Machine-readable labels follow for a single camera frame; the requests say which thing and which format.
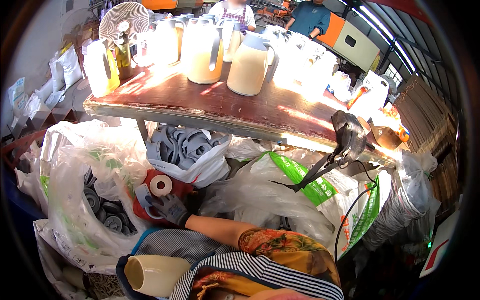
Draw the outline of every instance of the apron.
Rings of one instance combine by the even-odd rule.
[[[224,19],[224,18],[235,19],[235,20],[239,21],[241,24],[245,25],[245,20],[246,20],[245,14],[246,14],[246,12],[247,12],[247,7],[246,6],[243,8],[243,16],[239,16],[239,15],[236,15],[236,14],[231,14],[231,13],[227,12],[227,9],[223,9],[222,19]]]
[[[334,284],[277,264],[266,256],[253,257],[196,231],[148,230],[132,254],[181,257],[192,264],[175,285],[170,300],[189,300],[194,278],[203,267],[231,272],[272,289],[289,288],[325,300],[344,299],[342,290]]]

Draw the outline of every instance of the person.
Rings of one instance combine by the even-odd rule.
[[[307,36],[310,40],[324,35],[330,25],[330,11],[323,2],[324,0],[301,2],[292,12],[292,18],[285,29]]]
[[[170,300],[344,299],[332,255],[307,236],[195,216],[175,195],[155,197],[152,205],[180,229],[146,232],[132,253],[181,257],[192,265]],[[124,273],[130,256],[116,268],[126,296],[153,299],[130,287]]]
[[[208,14],[213,14],[220,20],[223,18],[235,19],[240,22],[240,31],[255,31],[255,15],[247,0],[226,0],[215,4]]]

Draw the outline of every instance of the black cable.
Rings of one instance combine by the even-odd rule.
[[[365,167],[365,165],[364,165],[361,161],[355,160],[355,161],[353,161],[352,163],[354,163],[354,162],[358,162],[359,164],[362,165],[363,170],[365,171],[365,174],[367,174],[368,179],[370,179],[370,181],[374,183],[374,186],[372,186],[371,188],[369,188],[369,189],[364,190],[363,192],[361,192],[360,195],[359,195],[359,196],[355,199],[355,201],[353,202],[352,206],[350,206],[350,208],[348,209],[347,213],[345,214],[345,217],[344,217],[343,220],[342,220],[342,224],[340,224],[340,227],[338,228],[338,233],[336,234],[336,240],[335,240],[335,264],[338,263],[338,259],[337,259],[338,239],[340,238],[340,232],[341,232],[341,230],[342,230],[342,228],[343,228],[343,225],[345,224],[345,220],[348,218],[348,215],[349,215],[350,211],[353,209],[353,207],[354,207],[355,204],[358,202],[358,200],[363,196],[363,194],[365,194],[366,192],[369,192],[369,191],[373,190],[373,189],[376,188],[377,185],[378,185],[376,181],[374,181],[372,178],[370,178],[370,176],[368,175],[368,172],[367,172],[367,168]]]

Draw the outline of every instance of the hand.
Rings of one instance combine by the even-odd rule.
[[[172,194],[161,196],[159,198],[152,197],[149,199],[150,204],[153,205],[158,213],[170,223],[176,224],[181,228],[185,228],[188,218],[192,215],[187,211],[182,201]]]
[[[248,26],[246,26],[245,24],[240,24],[240,32],[241,32],[243,35],[246,35],[246,34],[247,34],[247,30],[248,30]]]

